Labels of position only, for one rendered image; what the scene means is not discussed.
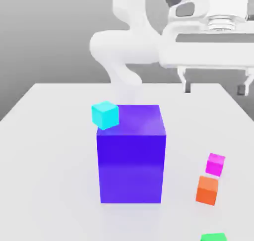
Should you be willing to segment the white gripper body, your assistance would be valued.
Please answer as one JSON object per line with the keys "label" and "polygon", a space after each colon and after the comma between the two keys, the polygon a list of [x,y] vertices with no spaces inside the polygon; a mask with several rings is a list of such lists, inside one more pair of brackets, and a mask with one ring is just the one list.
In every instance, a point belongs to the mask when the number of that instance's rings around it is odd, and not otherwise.
{"label": "white gripper body", "polygon": [[161,36],[159,63],[164,68],[254,68],[254,21],[226,32],[204,30],[199,22],[169,23]]}

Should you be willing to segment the small magenta cube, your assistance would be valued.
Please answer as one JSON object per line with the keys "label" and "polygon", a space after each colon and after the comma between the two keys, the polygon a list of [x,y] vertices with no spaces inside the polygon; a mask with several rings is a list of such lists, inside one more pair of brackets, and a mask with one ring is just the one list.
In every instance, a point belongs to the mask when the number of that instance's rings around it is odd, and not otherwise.
{"label": "small magenta cube", "polygon": [[225,158],[225,156],[210,153],[206,163],[205,172],[217,177],[221,177]]}

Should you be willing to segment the large purple box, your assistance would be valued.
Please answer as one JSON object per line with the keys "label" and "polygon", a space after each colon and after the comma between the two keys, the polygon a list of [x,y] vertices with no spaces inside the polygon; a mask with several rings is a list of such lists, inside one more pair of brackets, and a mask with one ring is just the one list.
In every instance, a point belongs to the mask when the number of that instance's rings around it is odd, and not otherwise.
{"label": "large purple box", "polygon": [[101,203],[160,203],[166,138],[158,105],[120,105],[119,125],[97,130]]}

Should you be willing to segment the small cyan cube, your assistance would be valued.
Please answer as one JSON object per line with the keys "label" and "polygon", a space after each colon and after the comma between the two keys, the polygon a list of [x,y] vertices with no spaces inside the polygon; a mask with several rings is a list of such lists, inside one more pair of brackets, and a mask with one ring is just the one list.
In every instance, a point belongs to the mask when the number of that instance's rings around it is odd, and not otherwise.
{"label": "small cyan cube", "polygon": [[101,130],[106,130],[119,124],[119,107],[104,101],[92,105],[92,122]]}

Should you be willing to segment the small orange cube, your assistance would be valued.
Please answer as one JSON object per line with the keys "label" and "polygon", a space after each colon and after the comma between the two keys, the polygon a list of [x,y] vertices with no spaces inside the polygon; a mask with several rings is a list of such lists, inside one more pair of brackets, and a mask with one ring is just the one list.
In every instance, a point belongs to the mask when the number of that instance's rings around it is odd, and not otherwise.
{"label": "small orange cube", "polygon": [[196,192],[196,201],[215,205],[218,193],[218,180],[210,177],[200,176],[198,181],[198,187]]}

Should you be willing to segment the small green cube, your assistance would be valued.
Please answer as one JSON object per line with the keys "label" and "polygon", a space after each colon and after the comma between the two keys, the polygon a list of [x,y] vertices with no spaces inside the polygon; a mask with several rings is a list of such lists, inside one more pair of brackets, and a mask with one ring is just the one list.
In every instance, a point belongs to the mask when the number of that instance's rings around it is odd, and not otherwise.
{"label": "small green cube", "polygon": [[202,234],[200,241],[227,241],[227,237],[224,233]]}

